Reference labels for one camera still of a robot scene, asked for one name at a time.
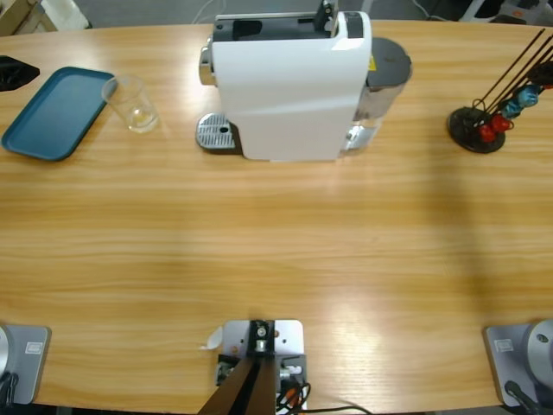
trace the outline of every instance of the wooden table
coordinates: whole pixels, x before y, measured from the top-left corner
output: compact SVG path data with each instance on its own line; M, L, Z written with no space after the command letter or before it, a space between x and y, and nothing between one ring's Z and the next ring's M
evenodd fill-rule
M414 76L367 151L335 163L204 154L219 109L198 53L210 26L0 40L40 78L0 94L0 131L48 76L79 66L146 80L162 125L106 108L75 153L0 151L0 318L53 330L38 401L197 411L226 320L305 325L312 407L375 412L497 405L482 329L552 317L550 93L482 156L446 117L481 96L537 32L375 22Z

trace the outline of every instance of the black cable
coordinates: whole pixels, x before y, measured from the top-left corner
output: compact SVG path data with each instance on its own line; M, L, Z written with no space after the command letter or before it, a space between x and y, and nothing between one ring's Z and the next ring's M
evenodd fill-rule
M363 406L359 405L337 406L335 408L303 409L303 404L305 404L308 400L310 393L311 384L304 383L301 385L297 382L291 383L290 387L287 390L282 391L276 399L276 412L288 409L285 415L295 415L297 413L324 413L354 410L364 413L365 415L372 415Z
M341 412L341 411L349 411L349 410L360 411L362 413L365 413L366 415L372 415L372 412L369 412L363 406L358 406L358 405L338 406L336 408L323 408L323 409L297 408L297 409L293 409L292 411L290 411L288 413L290 413L290 414L293 414L293 413L323 413L323 412Z

